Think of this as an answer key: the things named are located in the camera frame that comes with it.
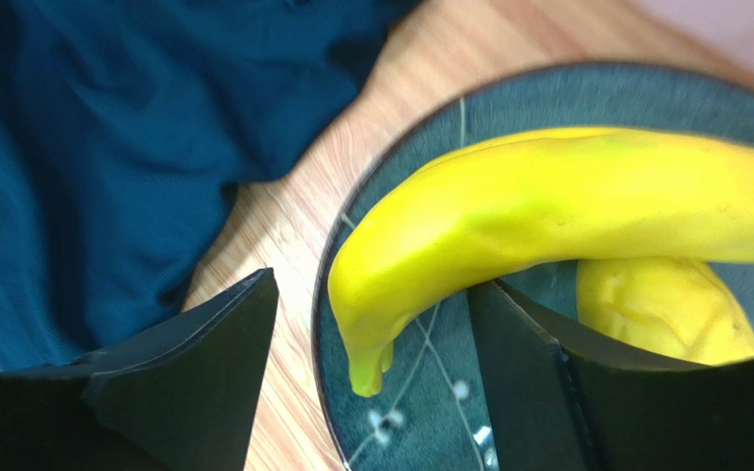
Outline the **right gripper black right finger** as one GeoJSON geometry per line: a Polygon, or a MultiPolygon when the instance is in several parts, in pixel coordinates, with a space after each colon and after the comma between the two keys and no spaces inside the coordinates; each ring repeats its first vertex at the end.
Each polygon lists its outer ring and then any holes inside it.
{"type": "Polygon", "coordinates": [[[754,470],[754,359],[652,353],[497,280],[467,302],[502,469],[754,470]]]}

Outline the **yellow fake starfruit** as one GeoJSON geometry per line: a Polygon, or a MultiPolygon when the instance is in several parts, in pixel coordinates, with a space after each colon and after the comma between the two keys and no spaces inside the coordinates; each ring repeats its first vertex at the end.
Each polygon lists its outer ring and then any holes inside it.
{"type": "Polygon", "coordinates": [[[706,262],[581,260],[575,292],[579,322],[615,340],[704,365],[754,358],[754,329],[706,262]]]}

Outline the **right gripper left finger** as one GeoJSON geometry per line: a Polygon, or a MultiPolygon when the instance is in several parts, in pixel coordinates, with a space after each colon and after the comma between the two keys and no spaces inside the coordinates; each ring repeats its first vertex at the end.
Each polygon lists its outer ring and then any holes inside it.
{"type": "Polygon", "coordinates": [[[0,373],[0,470],[240,470],[277,314],[263,268],[63,366],[0,373]]]}

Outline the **yellow banana bunch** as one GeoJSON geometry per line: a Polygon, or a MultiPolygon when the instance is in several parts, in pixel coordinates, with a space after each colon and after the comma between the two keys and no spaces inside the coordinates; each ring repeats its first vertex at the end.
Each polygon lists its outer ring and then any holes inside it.
{"type": "Polygon", "coordinates": [[[351,389],[379,393],[397,336],[458,291],[544,263],[646,256],[754,263],[754,146],[574,127],[450,152],[383,196],[331,264],[351,389]]]}

